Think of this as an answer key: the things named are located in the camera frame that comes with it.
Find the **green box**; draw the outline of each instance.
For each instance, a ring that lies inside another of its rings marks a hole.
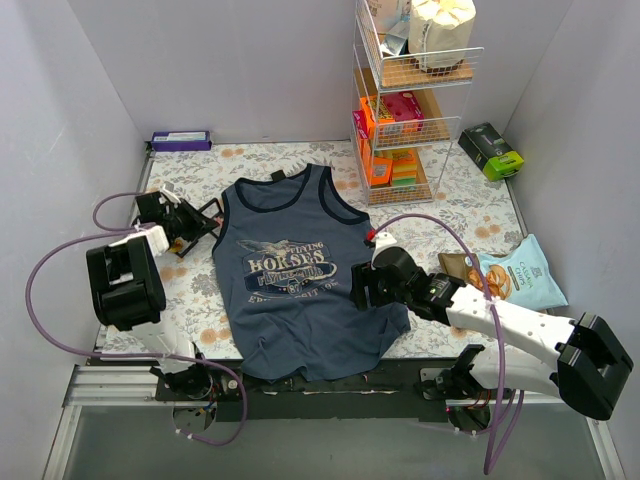
[[[524,164],[518,152],[488,122],[467,128],[458,144],[492,182],[512,177]]]

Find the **blue tank top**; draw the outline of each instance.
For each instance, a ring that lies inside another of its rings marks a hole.
[[[240,178],[222,200],[213,258],[245,373],[361,373],[410,329],[402,305],[358,311],[349,299],[351,266],[371,260],[371,223],[340,198],[330,167],[309,164],[277,182]]]

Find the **floral mat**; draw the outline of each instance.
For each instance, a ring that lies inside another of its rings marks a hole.
[[[436,186],[437,167],[445,163],[448,149],[448,144],[420,149],[425,171],[436,172],[427,173],[432,187]],[[307,163],[331,165],[340,195],[354,207],[368,211],[374,226],[401,213],[426,213],[448,223],[474,251],[508,253],[522,240],[506,184],[489,182],[457,145],[446,161],[436,199],[430,203],[367,208],[349,141],[219,145],[210,152],[156,153],[148,187],[170,182],[179,195],[199,207],[219,196],[238,177],[268,180],[276,170],[292,174]],[[447,232],[422,219],[406,219],[389,231],[427,272],[440,270],[439,252],[460,251]],[[175,322],[207,358],[239,359],[216,283],[211,259],[213,241],[212,237],[201,240],[184,260],[175,255],[157,259],[167,296],[163,318]],[[452,357],[468,343],[493,341],[413,314],[410,320],[411,331],[396,340],[385,358]],[[102,351],[137,353],[145,349],[126,332],[112,327],[107,331]]]

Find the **purple box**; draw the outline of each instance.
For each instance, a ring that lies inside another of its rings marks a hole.
[[[211,150],[209,132],[185,130],[180,132],[153,132],[151,148],[156,152],[193,152]]]

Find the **food package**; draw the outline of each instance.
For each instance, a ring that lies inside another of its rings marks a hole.
[[[424,120],[420,104],[411,92],[397,92],[383,95],[382,103],[393,116],[396,122],[405,122],[402,125],[403,133],[413,133],[422,130],[423,122],[412,120]]]
[[[380,44],[383,55],[404,55],[407,53],[407,41],[409,40],[409,20],[400,20],[384,36]]]
[[[384,106],[384,102],[380,102],[378,105],[378,97],[371,95],[370,97],[362,97],[360,99],[360,106],[364,112],[367,122],[367,134],[370,139],[375,137],[375,129],[378,125],[383,125],[378,129],[378,135],[380,138],[388,137],[389,135],[398,135],[402,133],[403,125],[395,124],[396,121],[389,112],[389,109]]]
[[[387,33],[402,18],[405,0],[367,0],[376,32]]]
[[[473,0],[413,0],[409,24],[409,53],[441,52],[467,48],[476,16]],[[427,55],[420,69],[431,73],[452,68],[464,52]]]
[[[452,266],[453,255],[456,254],[438,255],[443,270],[482,290],[480,275],[472,267],[471,261],[464,253],[457,254],[464,259],[466,265]],[[527,236],[507,256],[479,253],[477,259],[480,270],[489,283],[491,295],[536,311],[567,305],[567,299],[551,276],[547,259],[534,235]]]

